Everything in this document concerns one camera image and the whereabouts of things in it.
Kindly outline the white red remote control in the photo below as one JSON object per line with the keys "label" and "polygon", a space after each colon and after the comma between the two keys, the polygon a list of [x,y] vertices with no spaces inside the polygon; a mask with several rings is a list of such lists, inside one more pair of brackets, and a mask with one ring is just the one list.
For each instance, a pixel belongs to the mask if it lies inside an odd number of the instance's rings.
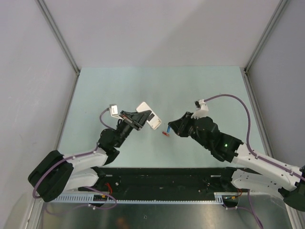
{"label": "white red remote control", "polygon": [[152,110],[152,108],[146,103],[142,102],[136,108],[137,112],[146,112],[149,111],[150,114],[146,120],[146,123],[151,127],[151,129],[156,130],[162,123],[160,117]]}

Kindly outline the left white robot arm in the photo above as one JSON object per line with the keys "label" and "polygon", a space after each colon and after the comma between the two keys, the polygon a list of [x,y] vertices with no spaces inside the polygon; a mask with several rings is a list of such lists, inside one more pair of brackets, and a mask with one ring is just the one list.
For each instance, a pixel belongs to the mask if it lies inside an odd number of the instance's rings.
{"label": "left white robot arm", "polygon": [[28,182],[33,186],[33,198],[50,202],[66,190],[79,187],[92,187],[96,191],[103,189],[105,178],[94,169],[113,162],[132,130],[141,130],[155,114],[151,110],[121,111],[119,116],[121,119],[116,128],[103,129],[91,151],[71,156],[58,150],[49,152],[28,176]]}

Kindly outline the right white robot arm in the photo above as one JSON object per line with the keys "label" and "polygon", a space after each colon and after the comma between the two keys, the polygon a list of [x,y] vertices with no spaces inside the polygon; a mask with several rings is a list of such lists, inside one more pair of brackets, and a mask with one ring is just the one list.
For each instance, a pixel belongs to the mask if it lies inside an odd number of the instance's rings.
{"label": "right white robot arm", "polygon": [[254,177],[243,176],[241,170],[237,169],[232,175],[222,177],[220,187],[224,191],[232,191],[235,187],[257,190],[279,197],[296,210],[305,210],[304,168],[260,154],[242,140],[222,133],[210,117],[194,119],[192,115],[186,112],[168,125],[176,135],[191,137],[217,160],[234,163],[256,172]]}

